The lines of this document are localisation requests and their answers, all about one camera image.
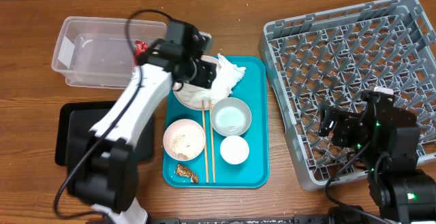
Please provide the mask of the white napkin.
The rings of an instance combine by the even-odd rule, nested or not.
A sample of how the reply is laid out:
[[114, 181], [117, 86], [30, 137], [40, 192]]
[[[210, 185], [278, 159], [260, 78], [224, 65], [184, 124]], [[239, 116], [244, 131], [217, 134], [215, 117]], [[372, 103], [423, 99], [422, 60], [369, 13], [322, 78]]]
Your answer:
[[229, 82], [228, 90], [230, 94], [232, 94], [232, 89], [237, 85], [237, 83], [243, 79], [245, 71], [246, 67], [239, 67], [236, 64], [231, 63], [230, 70], [227, 75], [227, 81]]

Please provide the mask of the teal plastic tray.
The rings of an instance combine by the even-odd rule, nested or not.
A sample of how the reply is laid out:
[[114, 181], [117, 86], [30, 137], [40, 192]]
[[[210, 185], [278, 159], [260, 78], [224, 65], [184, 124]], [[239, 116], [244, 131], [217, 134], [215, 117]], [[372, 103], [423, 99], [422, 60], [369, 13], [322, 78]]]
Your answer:
[[[224, 137], [214, 132], [215, 175], [213, 183], [212, 146], [209, 112], [206, 117], [206, 137], [208, 150], [209, 183], [206, 183], [204, 153], [190, 161], [177, 161], [167, 153], [163, 154], [162, 175], [172, 187], [178, 188], [221, 188], [254, 189], [265, 184], [269, 177], [269, 140], [268, 140], [268, 102], [266, 70], [261, 60], [251, 56], [227, 56], [229, 62], [246, 67], [245, 75], [232, 89], [230, 97], [244, 101], [252, 114], [251, 126], [242, 137], [248, 142], [249, 156], [239, 165], [230, 165], [220, 154], [220, 144]], [[178, 101], [174, 93], [168, 95], [166, 126], [180, 119], [190, 119], [202, 126], [202, 111], [192, 110]], [[177, 176], [176, 166], [182, 164], [194, 171], [200, 181], [191, 183], [189, 178]]]

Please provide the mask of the black tray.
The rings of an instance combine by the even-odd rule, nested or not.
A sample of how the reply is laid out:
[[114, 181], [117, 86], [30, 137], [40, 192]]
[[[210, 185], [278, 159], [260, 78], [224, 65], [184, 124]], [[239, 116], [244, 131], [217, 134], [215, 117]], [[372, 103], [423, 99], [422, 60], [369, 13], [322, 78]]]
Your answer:
[[[67, 103], [60, 109], [57, 145], [54, 161], [57, 165], [66, 166], [67, 140], [72, 139], [73, 132], [87, 133], [101, 120], [115, 104], [115, 101], [88, 101]], [[136, 147], [139, 162], [147, 162], [154, 155], [154, 123], [152, 115], [140, 134]]]

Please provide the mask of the pink bowl with rice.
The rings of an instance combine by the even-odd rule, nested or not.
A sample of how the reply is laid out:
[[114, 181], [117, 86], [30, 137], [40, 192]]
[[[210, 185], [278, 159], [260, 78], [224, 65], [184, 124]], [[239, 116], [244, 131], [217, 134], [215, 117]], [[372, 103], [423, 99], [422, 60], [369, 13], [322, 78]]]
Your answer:
[[180, 119], [168, 126], [163, 135], [166, 153], [177, 161], [190, 161], [204, 150], [204, 131], [199, 123]]

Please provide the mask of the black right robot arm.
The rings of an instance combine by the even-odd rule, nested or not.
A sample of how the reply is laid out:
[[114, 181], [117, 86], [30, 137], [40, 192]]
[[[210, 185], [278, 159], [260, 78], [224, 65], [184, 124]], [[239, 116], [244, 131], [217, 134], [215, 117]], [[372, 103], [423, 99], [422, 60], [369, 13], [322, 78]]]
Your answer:
[[373, 86], [363, 91], [360, 113], [322, 105], [319, 135], [330, 135], [335, 146], [350, 148], [367, 169], [370, 196], [379, 215], [345, 204], [328, 190], [335, 204], [325, 223], [434, 223], [435, 180], [417, 168], [420, 128], [412, 112], [394, 105], [392, 89]]

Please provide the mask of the brown food scrap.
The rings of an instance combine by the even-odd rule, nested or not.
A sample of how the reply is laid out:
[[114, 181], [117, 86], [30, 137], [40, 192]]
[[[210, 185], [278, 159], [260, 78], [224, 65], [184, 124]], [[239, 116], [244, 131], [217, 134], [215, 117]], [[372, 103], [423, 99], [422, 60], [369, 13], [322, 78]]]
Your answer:
[[194, 171], [182, 164], [176, 166], [175, 173], [177, 176], [189, 178], [193, 184], [198, 184], [200, 181], [198, 175]]

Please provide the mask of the clear plastic bin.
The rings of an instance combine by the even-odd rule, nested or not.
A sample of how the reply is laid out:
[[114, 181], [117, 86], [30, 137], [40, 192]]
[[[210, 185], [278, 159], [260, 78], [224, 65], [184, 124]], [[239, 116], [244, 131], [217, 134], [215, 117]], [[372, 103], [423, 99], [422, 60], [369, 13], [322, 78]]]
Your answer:
[[126, 20], [70, 16], [61, 27], [51, 68], [77, 87], [124, 89], [134, 73]]

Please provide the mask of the left wooden chopstick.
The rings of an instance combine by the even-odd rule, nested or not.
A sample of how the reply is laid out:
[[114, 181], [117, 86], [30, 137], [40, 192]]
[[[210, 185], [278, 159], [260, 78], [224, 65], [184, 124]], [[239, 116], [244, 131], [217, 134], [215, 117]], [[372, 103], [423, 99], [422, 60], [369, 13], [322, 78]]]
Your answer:
[[209, 183], [208, 150], [207, 150], [206, 117], [205, 117], [204, 100], [202, 100], [202, 128], [203, 128], [204, 135], [205, 135], [205, 139], [204, 139], [204, 162], [205, 162], [206, 183]]

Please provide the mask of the small white cup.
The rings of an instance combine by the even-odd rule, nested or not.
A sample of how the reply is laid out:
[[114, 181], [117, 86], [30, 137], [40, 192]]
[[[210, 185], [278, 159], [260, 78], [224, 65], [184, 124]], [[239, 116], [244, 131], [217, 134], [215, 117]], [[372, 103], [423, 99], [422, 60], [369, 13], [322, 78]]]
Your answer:
[[230, 165], [239, 165], [247, 160], [249, 145], [244, 138], [231, 135], [221, 142], [220, 154], [223, 160]]

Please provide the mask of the grey dishwasher rack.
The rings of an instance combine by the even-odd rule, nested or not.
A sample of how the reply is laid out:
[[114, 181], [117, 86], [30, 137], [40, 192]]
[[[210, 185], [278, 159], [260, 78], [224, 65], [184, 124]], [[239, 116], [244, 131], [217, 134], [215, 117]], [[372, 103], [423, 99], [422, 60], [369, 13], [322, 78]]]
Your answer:
[[418, 163], [435, 160], [435, 30], [419, 0], [379, 0], [274, 20], [258, 50], [277, 98], [300, 186], [321, 189], [347, 149], [318, 135], [320, 107], [364, 107], [371, 86], [418, 118]]

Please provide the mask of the black table edge rail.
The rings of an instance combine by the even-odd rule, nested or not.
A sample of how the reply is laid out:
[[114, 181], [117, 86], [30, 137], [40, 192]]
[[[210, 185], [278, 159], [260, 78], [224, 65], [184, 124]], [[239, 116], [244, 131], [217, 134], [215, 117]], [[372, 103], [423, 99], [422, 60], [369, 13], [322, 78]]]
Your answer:
[[271, 217], [250, 219], [151, 219], [151, 224], [332, 224], [326, 214], [297, 214], [293, 217]]

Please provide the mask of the grey-green bowl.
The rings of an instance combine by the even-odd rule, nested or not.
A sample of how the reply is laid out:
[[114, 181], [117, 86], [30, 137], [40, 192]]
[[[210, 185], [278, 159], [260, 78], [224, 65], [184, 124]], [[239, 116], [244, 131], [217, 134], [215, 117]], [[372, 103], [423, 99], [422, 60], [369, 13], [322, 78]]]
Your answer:
[[211, 124], [222, 136], [244, 134], [250, 128], [251, 121], [251, 110], [241, 99], [227, 97], [212, 107]]

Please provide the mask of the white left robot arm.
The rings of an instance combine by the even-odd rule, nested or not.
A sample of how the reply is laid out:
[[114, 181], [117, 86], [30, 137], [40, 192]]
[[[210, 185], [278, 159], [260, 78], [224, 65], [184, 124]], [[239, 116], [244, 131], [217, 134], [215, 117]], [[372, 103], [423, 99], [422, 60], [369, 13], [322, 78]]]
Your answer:
[[136, 199], [140, 135], [174, 83], [211, 86], [215, 67], [201, 59], [211, 45], [211, 35], [199, 32], [156, 39], [138, 55], [130, 83], [109, 112], [83, 138], [68, 144], [67, 177], [54, 199], [58, 217], [64, 217], [58, 205], [68, 191], [108, 223], [148, 223], [149, 215]]

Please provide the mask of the red snack wrapper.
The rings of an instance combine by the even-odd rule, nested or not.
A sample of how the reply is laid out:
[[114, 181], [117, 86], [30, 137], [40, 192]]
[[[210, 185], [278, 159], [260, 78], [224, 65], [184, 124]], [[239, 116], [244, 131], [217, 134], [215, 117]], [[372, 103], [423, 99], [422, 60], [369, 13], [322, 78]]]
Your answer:
[[134, 65], [138, 66], [138, 57], [146, 51], [148, 45], [146, 42], [136, 40], [134, 42], [135, 50], [134, 50]]

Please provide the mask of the pink round plate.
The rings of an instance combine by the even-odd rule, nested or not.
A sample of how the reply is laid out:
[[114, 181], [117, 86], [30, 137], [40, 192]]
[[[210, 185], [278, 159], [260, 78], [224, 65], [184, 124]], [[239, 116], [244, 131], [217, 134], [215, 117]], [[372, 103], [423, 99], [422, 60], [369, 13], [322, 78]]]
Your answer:
[[184, 106], [193, 110], [201, 110], [202, 102], [204, 102], [205, 110], [207, 110], [209, 101], [211, 101], [212, 105], [215, 105], [219, 100], [228, 97], [230, 94], [227, 75], [231, 63], [222, 54], [218, 54], [217, 57], [204, 55], [202, 60], [217, 65], [217, 76], [212, 82], [212, 87], [205, 89], [191, 84], [184, 84], [180, 91], [174, 93]]

